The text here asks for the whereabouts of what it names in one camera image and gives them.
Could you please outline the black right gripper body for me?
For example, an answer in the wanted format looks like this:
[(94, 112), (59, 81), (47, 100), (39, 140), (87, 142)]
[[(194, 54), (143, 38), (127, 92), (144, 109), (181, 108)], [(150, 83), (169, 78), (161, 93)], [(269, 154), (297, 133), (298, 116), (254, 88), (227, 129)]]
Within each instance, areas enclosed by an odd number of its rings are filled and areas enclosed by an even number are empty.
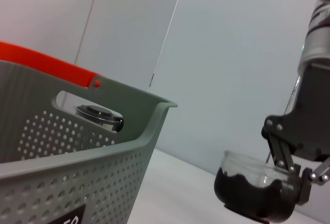
[(295, 105), (283, 116), (268, 116), (263, 133), (288, 145), (292, 155), (324, 161), (329, 157), (329, 70), (308, 66)]

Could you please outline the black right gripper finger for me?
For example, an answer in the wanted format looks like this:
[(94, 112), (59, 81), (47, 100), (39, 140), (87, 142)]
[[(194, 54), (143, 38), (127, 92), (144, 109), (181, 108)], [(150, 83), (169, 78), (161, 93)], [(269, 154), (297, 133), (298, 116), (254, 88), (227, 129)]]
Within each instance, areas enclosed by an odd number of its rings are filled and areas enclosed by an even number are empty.
[(301, 166), (293, 162), (289, 146), (279, 137), (268, 134), (268, 145), (274, 165), (288, 172), (287, 184), (291, 184), (293, 187), (291, 191), (294, 203), (304, 205), (309, 201), (311, 192), (309, 179), (311, 169), (305, 168), (300, 176)]
[(329, 181), (329, 157), (312, 171), (310, 179), (317, 185), (324, 185)]

